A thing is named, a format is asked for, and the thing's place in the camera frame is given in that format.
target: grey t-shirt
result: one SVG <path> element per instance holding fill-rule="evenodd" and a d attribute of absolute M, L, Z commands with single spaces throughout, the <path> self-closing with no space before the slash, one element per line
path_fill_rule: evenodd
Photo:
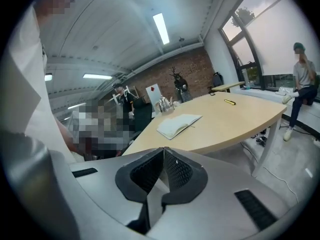
<path fill-rule="evenodd" d="M 316 72 L 315 64 L 308 60 L 307 63 L 312 71 Z M 293 76 L 298 79 L 298 82 L 301 88 L 309 87 L 313 85 L 313 81 L 311 81 L 306 65 L 301 65 L 297 62 L 293 67 Z"/>

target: yellow highlighter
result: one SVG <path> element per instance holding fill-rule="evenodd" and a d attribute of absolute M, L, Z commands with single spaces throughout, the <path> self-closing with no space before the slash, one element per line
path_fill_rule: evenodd
<path fill-rule="evenodd" d="M 224 101 L 225 101 L 226 103 L 231 104 L 231 105 L 236 105 L 236 103 L 235 103 L 234 101 L 232 101 L 232 100 L 225 99 Z"/>

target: oval conference table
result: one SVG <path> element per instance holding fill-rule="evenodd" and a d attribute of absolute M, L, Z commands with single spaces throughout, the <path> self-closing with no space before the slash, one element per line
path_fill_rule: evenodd
<path fill-rule="evenodd" d="M 225 102 L 225 99 L 236 105 Z M 248 95 L 227 92 L 216 92 L 213 96 L 207 94 L 182 103 L 171 114 L 159 113 L 123 156 L 158 147 L 204 155 L 240 143 L 271 126 L 266 146 L 252 173 L 256 177 L 273 149 L 281 116 L 286 109 L 283 104 Z M 181 114 L 202 117 L 171 140 L 157 132 L 158 125 L 164 119 Z"/>

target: brick wall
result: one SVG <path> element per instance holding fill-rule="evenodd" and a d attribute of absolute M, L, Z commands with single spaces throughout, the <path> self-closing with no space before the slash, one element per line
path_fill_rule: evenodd
<path fill-rule="evenodd" d="M 169 69 L 176 67 L 176 72 L 187 81 L 189 90 L 193 98 L 208 93 L 208 87 L 212 85 L 214 70 L 206 50 L 201 47 L 191 51 L 178 54 L 168 58 L 156 65 L 142 71 L 123 83 L 124 86 L 135 86 L 139 96 L 144 96 L 149 102 L 149 96 L 146 88 L 158 84 L 161 94 L 168 99 L 173 97 L 177 100 L 175 94 L 175 84 Z M 112 93 L 108 93 L 104 99 L 112 98 Z"/>

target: man sitting on table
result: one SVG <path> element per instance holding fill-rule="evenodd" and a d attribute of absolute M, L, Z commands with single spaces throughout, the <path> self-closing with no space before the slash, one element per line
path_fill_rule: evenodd
<path fill-rule="evenodd" d="M 296 90 L 283 97 L 282 103 L 287 104 L 292 98 L 292 112 L 289 123 L 289 129 L 285 132 L 283 139 L 288 141 L 296 124 L 299 110 L 302 104 L 312 105 L 317 96 L 317 88 L 315 87 L 316 70 L 315 64 L 307 59 L 305 47 L 302 43 L 296 42 L 293 45 L 293 50 L 298 59 L 298 62 L 293 67 L 293 76 Z"/>

